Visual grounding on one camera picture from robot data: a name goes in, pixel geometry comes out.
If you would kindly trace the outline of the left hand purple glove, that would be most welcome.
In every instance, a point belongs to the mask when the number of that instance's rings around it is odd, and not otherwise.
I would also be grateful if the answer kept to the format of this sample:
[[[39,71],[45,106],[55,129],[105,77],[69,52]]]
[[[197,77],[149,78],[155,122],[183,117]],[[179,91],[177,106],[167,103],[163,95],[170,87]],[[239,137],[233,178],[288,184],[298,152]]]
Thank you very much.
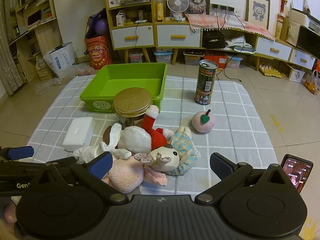
[[[16,206],[10,203],[6,207],[1,207],[1,240],[17,239],[15,235]]]

